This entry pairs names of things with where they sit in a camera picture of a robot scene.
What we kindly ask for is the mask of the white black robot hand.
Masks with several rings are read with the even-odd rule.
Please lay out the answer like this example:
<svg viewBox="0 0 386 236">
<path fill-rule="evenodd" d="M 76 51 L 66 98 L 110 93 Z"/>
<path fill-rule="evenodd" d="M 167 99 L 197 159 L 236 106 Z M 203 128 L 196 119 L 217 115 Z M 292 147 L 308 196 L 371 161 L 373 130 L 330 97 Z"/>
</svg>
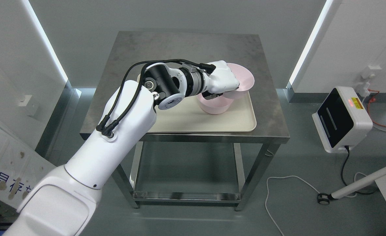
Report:
<svg viewBox="0 0 386 236">
<path fill-rule="evenodd" d="M 240 82 L 226 61 L 201 63 L 200 66 L 206 73 L 203 75 L 204 85 L 199 93 L 205 92 L 209 96 L 209 94 L 223 94 L 239 88 Z"/>
</svg>

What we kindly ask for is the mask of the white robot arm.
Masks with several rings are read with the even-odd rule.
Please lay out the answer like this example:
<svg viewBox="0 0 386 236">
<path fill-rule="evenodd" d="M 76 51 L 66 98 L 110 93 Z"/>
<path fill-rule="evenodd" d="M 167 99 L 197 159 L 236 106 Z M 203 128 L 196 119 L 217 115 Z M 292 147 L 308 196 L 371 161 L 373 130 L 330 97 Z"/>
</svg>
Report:
<svg viewBox="0 0 386 236">
<path fill-rule="evenodd" d="M 139 82 L 128 80 L 109 99 L 103 119 L 66 164 L 50 171 L 18 208 L 19 216 L 5 236 L 78 236 L 91 220 L 102 188 L 124 157 L 156 121 L 157 96 L 143 88 L 146 69 L 153 64 L 190 64 L 211 74 L 215 62 L 185 59 L 150 60 L 143 65 Z"/>
</svg>

